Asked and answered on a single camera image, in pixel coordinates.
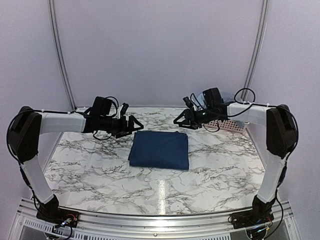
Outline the light blue denim jeans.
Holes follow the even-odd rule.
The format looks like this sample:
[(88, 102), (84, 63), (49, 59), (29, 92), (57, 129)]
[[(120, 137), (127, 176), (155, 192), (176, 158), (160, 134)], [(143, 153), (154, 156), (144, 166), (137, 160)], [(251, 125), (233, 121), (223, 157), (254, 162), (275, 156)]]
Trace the light blue denim jeans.
[(223, 99), (223, 102), (225, 104), (232, 104), (235, 103), (235, 95), (227, 92), (222, 92), (221, 93), (221, 98)]

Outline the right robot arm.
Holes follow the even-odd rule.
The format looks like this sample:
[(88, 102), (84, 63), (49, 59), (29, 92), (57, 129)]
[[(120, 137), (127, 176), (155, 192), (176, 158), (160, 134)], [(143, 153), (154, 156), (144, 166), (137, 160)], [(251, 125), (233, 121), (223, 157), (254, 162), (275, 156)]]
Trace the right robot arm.
[(297, 121), (285, 104), (267, 105), (237, 100), (226, 103), (218, 88), (205, 90), (203, 97), (205, 105), (195, 104), (189, 97), (184, 97), (187, 108), (174, 119), (174, 124), (197, 130), (214, 120), (232, 120), (264, 126), (266, 129), (268, 164), (261, 187), (253, 198), (250, 211), (232, 215), (237, 223), (248, 219), (252, 224), (258, 224), (268, 217), (277, 200), (278, 189), (288, 169), (288, 158), (298, 144)]

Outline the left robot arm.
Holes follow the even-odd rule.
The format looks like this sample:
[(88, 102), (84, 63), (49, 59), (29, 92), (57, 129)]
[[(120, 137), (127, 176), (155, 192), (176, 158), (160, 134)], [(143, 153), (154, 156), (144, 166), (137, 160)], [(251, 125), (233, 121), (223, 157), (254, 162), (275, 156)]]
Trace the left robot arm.
[(97, 96), (93, 105), (83, 111), (23, 106), (13, 117), (6, 130), (7, 149), (32, 193), (39, 218), (58, 223), (64, 216), (44, 175), (45, 164), (53, 156), (63, 133), (95, 135), (102, 131), (116, 139), (129, 136), (144, 125), (133, 115), (126, 116), (128, 107), (127, 103), (119, 104), (113, 96)]

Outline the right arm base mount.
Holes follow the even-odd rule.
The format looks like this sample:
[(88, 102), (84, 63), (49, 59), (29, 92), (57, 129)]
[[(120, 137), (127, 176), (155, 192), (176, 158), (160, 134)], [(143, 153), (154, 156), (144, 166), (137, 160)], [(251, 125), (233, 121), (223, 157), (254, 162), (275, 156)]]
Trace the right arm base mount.
[(234, 229), (247, 228), (265, 223), (270, 223), (274, 220), (274, 215), (271, 210), (259, 213), (258, 211), (244, 210), (234, 212), (228, 217), (228, 222), (233, 225)]

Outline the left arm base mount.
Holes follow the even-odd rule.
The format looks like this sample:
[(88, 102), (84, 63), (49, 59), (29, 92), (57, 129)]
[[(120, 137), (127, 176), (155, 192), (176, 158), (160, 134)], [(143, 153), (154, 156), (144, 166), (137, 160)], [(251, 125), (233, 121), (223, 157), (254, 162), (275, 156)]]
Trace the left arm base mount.
[(78, 211), (68, 210), (58, 207), (57, 210), (49, 212), (42, 206), (37, 207), (36, 217), (40, 220), (54, 223), (58, 227), (76, 228), (78, 225), (80, 213)]

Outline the pink plastic laundry basket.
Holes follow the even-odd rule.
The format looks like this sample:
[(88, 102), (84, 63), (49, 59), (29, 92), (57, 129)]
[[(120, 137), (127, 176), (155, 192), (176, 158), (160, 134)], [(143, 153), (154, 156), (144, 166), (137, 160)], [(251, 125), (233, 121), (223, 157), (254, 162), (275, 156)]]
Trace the pink plastic laundry basket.
[(243, 133), (247, 129), (249, 123), (234, 120), (213, 120), (208, 123), (204, 123), (203, 125), (208, 128), (220, 129), (235, 133)]

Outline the dark blue t-shirt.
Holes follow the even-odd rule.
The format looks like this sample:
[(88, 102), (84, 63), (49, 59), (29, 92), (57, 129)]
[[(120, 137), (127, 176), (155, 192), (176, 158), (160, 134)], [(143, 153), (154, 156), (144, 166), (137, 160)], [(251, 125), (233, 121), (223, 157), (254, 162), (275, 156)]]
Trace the dark blue t-shirt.
[(178, 131), (138, 131), (128, 160), (131, 167), (188, 170), (188, 135)]

